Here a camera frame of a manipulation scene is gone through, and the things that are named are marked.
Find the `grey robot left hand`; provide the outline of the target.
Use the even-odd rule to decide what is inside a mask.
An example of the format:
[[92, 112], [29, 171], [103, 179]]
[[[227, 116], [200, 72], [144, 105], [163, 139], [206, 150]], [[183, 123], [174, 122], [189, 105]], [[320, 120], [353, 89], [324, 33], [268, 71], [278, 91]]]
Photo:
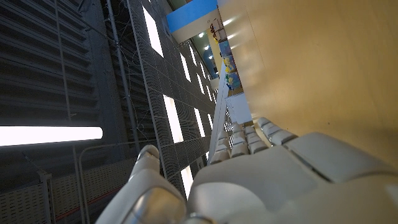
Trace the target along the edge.
[[259, 118], [220, 132], [188, 197], [160, 174], [160, 154], [142, 148], [127, 183], [99, 223], [396, 223], [397, 170], [331, 136], [297, 136]]

